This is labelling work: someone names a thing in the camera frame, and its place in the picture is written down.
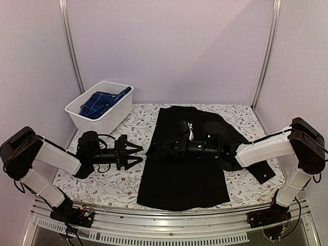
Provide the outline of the black long sleeve shirt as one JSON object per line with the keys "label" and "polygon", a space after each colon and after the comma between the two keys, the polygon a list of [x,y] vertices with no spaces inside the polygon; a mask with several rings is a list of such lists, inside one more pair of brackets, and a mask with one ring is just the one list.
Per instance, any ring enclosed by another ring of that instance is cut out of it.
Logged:
{"label": "black long sleeve shirt", "polygon": [[247,139],[219,114],[195,107],[171,106],[159,110],[151,144],[146,153],[137,203],[141,206],[184,211],[211,208],[230,202],[223,169],[215,159],[172,158],[159,159],[154,143],[183,135],[180,122],[186,120],[204,125],[217,121],[227,129],[228,144],[244,143]]}

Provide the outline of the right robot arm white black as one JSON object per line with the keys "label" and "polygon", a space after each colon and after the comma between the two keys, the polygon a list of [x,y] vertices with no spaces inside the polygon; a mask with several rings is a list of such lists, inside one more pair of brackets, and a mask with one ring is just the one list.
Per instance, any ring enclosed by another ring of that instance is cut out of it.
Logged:
{"label": "right robot arm white black", "polygon": [[296,156],[298,166],[279,188],[266,210],[265,219],[276,223],[311,178],[325,168],[324,138],[302,118],[297,117],[282,130],[255,141],[233,139],[231,127],[211,121],[203,127],[203,140],[194,139],[192,124],[181,121],[181,135],[164,138],[156,144],[177,158],[213,159],[225,171],[239,171],[281,156]]}

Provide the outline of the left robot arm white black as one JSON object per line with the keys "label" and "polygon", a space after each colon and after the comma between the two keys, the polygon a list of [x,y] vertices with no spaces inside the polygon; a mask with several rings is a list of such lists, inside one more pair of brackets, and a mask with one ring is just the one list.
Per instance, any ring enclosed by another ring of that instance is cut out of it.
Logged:
{"label": "left robot arm white black", "polygon": [[129,142],[126,134],[114,140],[113,148],[108,148],[101,134],[87,131],[78,139],[73,154],[26,126],[1,144],[1,160],[3,170],[10,178],[55,208],[64,222],[72,222],[76,218],[75,209],[70,207],[72,201],[41,174],[35,164],[40,162],[75,178],[86,179],[94,172],[94,165],[115,164],[117,170],[128,170],[142,161],[141,157],[135,156],[142,150],[141,146]]}

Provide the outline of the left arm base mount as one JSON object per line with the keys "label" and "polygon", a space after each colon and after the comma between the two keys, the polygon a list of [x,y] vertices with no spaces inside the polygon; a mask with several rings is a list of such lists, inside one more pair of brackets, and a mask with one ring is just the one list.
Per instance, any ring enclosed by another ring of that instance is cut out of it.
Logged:
{"label": "left arm base mount", "polygon": [[91,228],[94,220],[94,209],[85,204],[74,207],[70,199],[65,199],[58,207],[53,207],[50,218],[75,226]]}

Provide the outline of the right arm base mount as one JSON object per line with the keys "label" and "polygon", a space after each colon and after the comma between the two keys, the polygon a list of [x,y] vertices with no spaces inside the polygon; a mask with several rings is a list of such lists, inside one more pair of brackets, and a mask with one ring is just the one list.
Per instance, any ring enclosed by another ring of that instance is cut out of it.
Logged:
{"label": "right arm base mount", "polygon": [[289,207],[282,207],[275,203],[269,208],[247,213],[247,223],[251,228],[268,226],[290,220],[292,218]]}

